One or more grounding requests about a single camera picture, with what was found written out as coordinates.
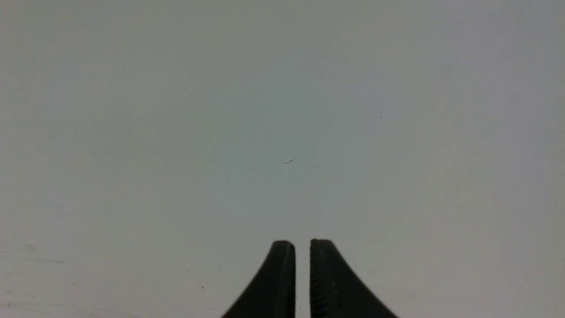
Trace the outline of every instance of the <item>gray background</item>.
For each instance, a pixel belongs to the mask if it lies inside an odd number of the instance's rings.
[[[219,317],[275,239],[308,316],[312,237],[402,318],[565,312],[565,2],[0,3],[2,318]]]

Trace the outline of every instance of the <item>white surface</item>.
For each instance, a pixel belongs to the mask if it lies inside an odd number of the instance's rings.
[[[307,317],[318,237],[402,318],[562,317],[564,4],[3,0],[0,316],[219,317],[289,239]]]

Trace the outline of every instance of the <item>scratch mark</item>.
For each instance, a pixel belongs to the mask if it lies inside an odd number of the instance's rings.
[[[6,305],[0,304],[0,308],[20,309],[29,312],[40,314],[47,314],[52,316],[72,315],[83,317],[98,317],[98,318],[140,318],[138,316],[130,315],[128,313],[108,310],[104,308],[95,308],[87,306],[74,306],[65,304],[54,303],[13,303],[8,302]]]
[[[223,265],[224,265],[223,263],[220,264],[220,273],[218,274],[218,276],[219,276],[219,278],[218,278],[218,293],[221,293],[221,267]]]
[[[38,263],[57,263],[57,264],[63,264],[65,262],[63,261],[58,261],[58,260],[44,260],[44,259],[18,259],[19,261],[36,261]]]

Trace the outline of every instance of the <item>white table surface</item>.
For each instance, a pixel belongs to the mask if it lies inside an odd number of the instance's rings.
[[[313,237],[401,318],[563,317],[564,8],[1,1],[0,317],[219,317],[276,239],[308,317]]]

